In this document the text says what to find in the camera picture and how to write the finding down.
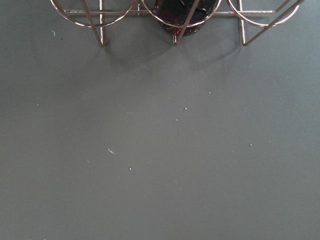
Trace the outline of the dark drink bottle front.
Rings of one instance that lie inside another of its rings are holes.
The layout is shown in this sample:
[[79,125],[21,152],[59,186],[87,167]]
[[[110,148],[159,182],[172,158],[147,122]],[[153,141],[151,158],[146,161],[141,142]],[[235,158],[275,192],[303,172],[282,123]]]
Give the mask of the dark drink bottle front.
[[[220,3],[219,0],[200,0],[189,24],[203,22],[214,13]],[[175,25],[185,24],[193,4],[193,0],[156,0],[154,2],[155,15],[169,23],[160,24],[165,31],[179,36],[182,29],[175,27]]]

